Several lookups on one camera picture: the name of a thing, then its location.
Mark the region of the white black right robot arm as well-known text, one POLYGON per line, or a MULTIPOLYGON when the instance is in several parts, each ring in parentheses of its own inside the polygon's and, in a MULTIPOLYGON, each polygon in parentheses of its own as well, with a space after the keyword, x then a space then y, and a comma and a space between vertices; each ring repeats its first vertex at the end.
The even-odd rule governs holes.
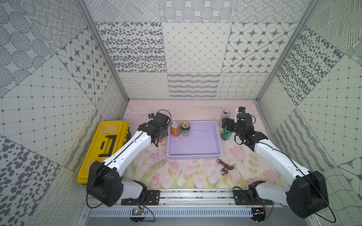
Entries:
POLYGON ((252 203, 270 200, 289 207, 298 217, 306 218, 329 208, 325 177, 310 171, 279 150, 269 138, 254 129, 253 116, 240 107, 235 119, 224 118, 222 128, 233 132, 242 145, 265 158, 288 182, 282 189, 257 180, 248 186, 247 197, 252 203))

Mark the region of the green soda can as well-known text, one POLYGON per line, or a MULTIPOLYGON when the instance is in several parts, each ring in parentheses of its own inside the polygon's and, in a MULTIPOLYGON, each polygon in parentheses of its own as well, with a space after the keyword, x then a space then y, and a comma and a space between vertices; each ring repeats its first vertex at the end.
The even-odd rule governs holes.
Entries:
POLYGON ((233 133, 232 129, 228 128, 223 129, 223 131, 221 132, 221 139, 225 141, 229 140, 232 136, 232 133, 233 133))

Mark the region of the white energy can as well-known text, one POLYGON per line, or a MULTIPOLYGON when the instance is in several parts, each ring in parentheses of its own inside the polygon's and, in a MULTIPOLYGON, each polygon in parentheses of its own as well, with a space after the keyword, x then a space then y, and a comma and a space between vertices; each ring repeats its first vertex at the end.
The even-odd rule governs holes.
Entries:
POLYGON ((222 111, 222 114, 221 114, 221 117, 220 117, 220 120, 219 120, 219 126, 220 127, 222 126, 222 123, 223 123, 224 119, 229 118, 230 115, 231 115, 231 113, 228 110, 223 110, 222 111))

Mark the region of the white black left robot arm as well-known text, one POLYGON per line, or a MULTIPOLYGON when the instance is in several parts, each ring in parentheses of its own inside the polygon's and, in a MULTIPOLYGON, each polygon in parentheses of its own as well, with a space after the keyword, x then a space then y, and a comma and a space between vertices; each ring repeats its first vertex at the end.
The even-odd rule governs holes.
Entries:
POLYGON ((139 125, 135 135, 115 154, 103 162, 92 163, 86 196, 91 195, 107 207, 115 205, 120 199, 131 199, 137 204, 145 203, 147 186, 136 180, 124 182, 122 176, 141 151, 151 144, 158 147, 159 140, 168 136, 172 115, 169 111, 166 111, 166 115, 162 112, 163 109, 156 114, 149 114, 149 121, 139 125))

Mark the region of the orange soda can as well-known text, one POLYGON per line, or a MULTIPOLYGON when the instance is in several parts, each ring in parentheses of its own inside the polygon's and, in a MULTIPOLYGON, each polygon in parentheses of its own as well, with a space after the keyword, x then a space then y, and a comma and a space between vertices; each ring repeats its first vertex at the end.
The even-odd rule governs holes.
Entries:
POLYGON ((173 137, 178 137, 181 135, 181 126, 176 121, 171 123, 171 135, 173 137))

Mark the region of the green gold-top can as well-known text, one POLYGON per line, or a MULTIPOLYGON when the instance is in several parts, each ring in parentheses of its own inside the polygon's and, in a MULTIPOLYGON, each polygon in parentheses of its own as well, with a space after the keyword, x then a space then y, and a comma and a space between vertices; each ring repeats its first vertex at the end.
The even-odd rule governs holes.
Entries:
POLYGON ((184 121, 181 124, 181 132, 183 136, 188 136, 190 135, 190 123, 187 121, 184 121))

